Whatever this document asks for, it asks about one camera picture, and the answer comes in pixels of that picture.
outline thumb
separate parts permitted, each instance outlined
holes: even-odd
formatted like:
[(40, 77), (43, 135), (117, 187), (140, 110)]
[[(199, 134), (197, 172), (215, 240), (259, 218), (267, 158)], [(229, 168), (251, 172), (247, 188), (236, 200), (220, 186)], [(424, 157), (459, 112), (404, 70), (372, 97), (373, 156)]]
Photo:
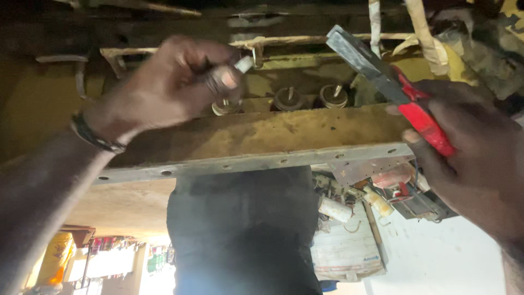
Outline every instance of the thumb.
[(424, 169), (424, 175), (430, 184), (442, 182), (453, 182), (455, 171), (447, 164), (446, 159), (439, 154), (417, 131), (409, 129), (404, 131), (402, 138), (411, 148), (420, 166)]
[(180, 90), (179, 96), (191, 100), (190, 104), (196, 108), (227, 98), (237, 89), (242, 73), (232, 66), (217, 66), (206, 73), (201, 79)]

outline left hand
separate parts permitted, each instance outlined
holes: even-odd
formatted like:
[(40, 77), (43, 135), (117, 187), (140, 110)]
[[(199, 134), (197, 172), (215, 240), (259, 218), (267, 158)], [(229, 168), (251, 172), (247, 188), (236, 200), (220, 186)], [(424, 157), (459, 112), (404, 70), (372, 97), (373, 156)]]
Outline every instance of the left hand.
[(238, 57), (227, 45), (172, 36), (84, 118), (96, 135), (124, 144), (142, 131), (184, 123), (237, 90)]

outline person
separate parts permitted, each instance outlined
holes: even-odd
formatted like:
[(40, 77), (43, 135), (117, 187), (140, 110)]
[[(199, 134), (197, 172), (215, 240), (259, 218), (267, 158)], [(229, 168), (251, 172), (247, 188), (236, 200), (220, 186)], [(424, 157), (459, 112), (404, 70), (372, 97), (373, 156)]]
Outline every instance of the person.
[[(170, 37), (127, 82), (76, 116), (73, 128), (3, 175), (0, 294), (17, 293), (78, 199), (136, 135), (189, 121), (237, 91), (240, 73), (231, 66), (237, 59), (225, 45)], [(507, 292), (523, 293), (522, 128), (478, 103), (485, 94), (466, 84), (425, 81), (417, 87), (433, 96), (428, 107), (456, 152), (441, 157), (413, 130), (405, 140), (433, 190), (498, 241)], [(168, 205), (168, 231), (180, 249), (177, 294), (320, 293), (305, 246), (316, 222), (307, 167), (180, 178)], [(284, 220), (281, 208), (297, 204), (300, 194), (307, 201)], [(224, 205), (231, 195), (237, 207)], [(196, 224), (184, 228), (189, 223)]]

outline bolt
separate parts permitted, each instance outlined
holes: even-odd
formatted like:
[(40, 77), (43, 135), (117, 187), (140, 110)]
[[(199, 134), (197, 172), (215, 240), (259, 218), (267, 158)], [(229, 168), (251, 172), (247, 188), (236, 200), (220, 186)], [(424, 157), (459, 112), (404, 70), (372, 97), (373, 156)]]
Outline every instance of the bolt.
[(342, 85), (337, 85), (336, 88), (335, 88), (335, 94), (333, 96), (334, 97), (339, 96), (341, 91), (342, 91)]
[(289, 87), (288, 100), (291, 100), (293, 98), (293, 94), (294, 94), (294, 87)]

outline wire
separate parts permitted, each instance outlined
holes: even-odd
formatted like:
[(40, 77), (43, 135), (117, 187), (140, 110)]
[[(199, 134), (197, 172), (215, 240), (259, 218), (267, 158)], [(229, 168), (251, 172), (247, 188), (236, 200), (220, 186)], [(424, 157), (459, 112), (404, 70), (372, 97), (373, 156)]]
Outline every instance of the wire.
[(358, 225), (357, 225), (357, 229), (354, 230), (354, 231), (347, 230), (347, 228), (346, 228), (346, 224), (343, 224), (342, 226), (344, 227), (344, 229), (345, 229), (348, 233), (350, 233), (350, 234), (354, 234), (354, 233), (356, 233), (356, 232), (358, 231), (358, 229), (360, 228), (360, 224), (361, 224), (361, 223), (362, 223), (362, 220), (359, 220), (359, 221), (358, 221)]
[(419, 186), (419, 163), (417, 158), (413, 159), (413, 163), (415, 164), (415, 189), (417, 189)]
[(388, 223), (386, 223), (386, 224), (382, 224), (382, 223), (380, 222), (381, 219), (382, 219), (382, 216), (380, 216), (380, 217), (378, 218), (377, 221), (378, 221), (378, 224), (382, 225), (383, 227), (388, 226), (388, 225), (391, 224), (391, 222), (388, 222)]

